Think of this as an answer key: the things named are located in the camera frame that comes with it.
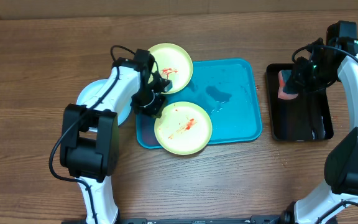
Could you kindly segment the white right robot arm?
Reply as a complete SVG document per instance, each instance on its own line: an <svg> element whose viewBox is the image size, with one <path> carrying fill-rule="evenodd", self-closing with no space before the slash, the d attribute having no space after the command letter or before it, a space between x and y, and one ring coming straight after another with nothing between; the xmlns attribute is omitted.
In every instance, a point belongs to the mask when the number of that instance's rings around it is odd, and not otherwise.
<svg viewBox="0 0 358 224"><path fill-rule="evenodd" d="M322 93L339 81L345 91L350 130L328 154L324 180L282 213L281 223L335 223L350 205L358 207L358 39L334 37L306 45L309 58L292 56L292 70L277 73L276 98L290 102Z"/></svg>

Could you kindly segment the light blue plate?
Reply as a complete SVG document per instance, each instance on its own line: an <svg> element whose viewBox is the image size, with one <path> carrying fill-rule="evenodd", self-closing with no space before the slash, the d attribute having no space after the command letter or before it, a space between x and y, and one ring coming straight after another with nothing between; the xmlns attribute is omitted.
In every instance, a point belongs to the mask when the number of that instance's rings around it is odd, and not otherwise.
<svg viewBox="0 0 358 224"><path fill-rule="evenodd" d="M107 79L97 80L87 85L79 94L76 104L83 105L84 102L90 99L105 83ZM122 125L131 113L130 102L128 102L124 109L118 114L118 125Z"/></svg>

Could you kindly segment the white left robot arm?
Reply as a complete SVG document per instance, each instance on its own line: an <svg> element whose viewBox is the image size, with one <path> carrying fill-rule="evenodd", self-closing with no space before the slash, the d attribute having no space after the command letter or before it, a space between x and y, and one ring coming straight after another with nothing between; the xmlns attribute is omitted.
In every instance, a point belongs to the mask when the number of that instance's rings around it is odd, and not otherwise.
<svg viewBox="0 0 358 224"><path fill-rule="evenodd" d="M68 169L66 180L80 186L86 207L82 223L119 221L111 180L119 159L119 125L131 111L161 116L172 81L157 67L150 54L115 59L103 85L85 88L82 100L63 112L62 135L52 151L60 153L60 164Z"/></svg>

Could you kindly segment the yellow plate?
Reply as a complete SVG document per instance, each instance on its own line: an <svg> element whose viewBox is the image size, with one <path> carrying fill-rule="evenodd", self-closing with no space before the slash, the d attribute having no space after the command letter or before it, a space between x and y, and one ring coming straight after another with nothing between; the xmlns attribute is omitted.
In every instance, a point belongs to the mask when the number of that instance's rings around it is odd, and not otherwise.
<svg viewBox="0 0 358 224"><path fill-rule="evenodd" d="M187 156L201 151L209 143L213 125L202 107L179 101L166 106L155 120L154 134L168 152Z"/></svg>

